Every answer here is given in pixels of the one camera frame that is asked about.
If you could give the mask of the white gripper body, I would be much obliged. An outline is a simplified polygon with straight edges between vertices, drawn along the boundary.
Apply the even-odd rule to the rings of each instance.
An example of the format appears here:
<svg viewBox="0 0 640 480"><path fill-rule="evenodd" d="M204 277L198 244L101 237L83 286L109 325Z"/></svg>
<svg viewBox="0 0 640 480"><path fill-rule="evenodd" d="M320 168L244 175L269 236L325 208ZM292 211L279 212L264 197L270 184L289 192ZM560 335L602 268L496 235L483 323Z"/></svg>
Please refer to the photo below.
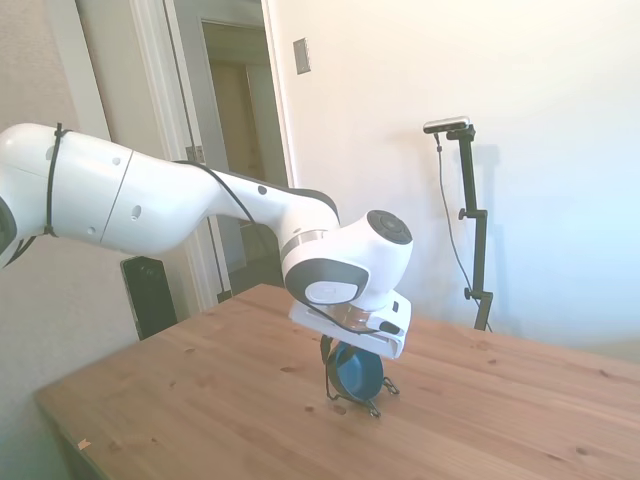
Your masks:
<svg viewBox="0 0 640 480"><path fill-rule="evenodd" d="M323 314L295 300L294 323L380 355L397 359L405 345L405 300L392 299L382 310L365 312L350 304L320 307Z"/></svg>

